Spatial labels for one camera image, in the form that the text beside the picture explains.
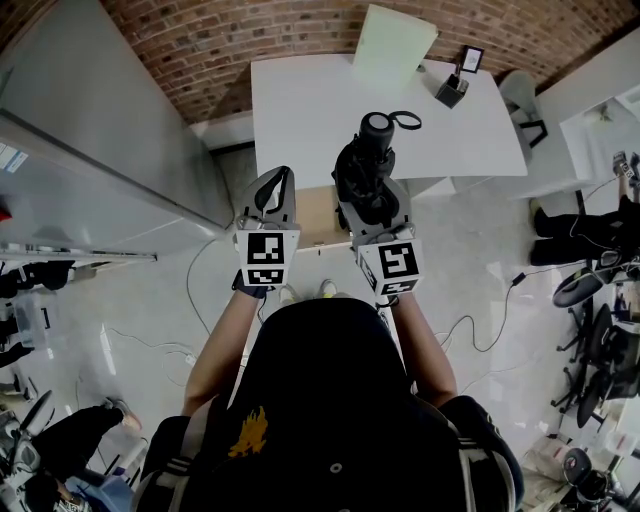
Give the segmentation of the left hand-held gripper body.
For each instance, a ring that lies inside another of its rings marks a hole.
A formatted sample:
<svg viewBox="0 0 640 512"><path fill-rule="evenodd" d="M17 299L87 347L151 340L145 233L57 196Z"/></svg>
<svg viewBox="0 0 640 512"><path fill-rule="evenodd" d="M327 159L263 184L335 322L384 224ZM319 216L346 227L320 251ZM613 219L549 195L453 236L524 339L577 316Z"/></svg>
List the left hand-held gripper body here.
<svg viewBox="0 0 640 512"><path fill-rule="evenodd" d="M236 220L235 246L245 286L280 287L287 283L301 229L295 223L278 223L253 216Z"/></svg>

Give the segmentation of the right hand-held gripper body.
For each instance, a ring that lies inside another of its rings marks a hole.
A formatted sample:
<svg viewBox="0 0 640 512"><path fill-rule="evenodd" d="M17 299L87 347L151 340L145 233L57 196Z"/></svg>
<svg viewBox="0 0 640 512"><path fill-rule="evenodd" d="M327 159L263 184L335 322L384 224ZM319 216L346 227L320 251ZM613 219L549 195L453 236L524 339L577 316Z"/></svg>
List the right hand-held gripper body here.
<svg viewBox="0 0 640 512"><path fill-rule="evenodd" d="M422 242L412 223L353 239L356 263L375 296L377 307L392 307L400 295L412 293L424 275Z"/></svg>

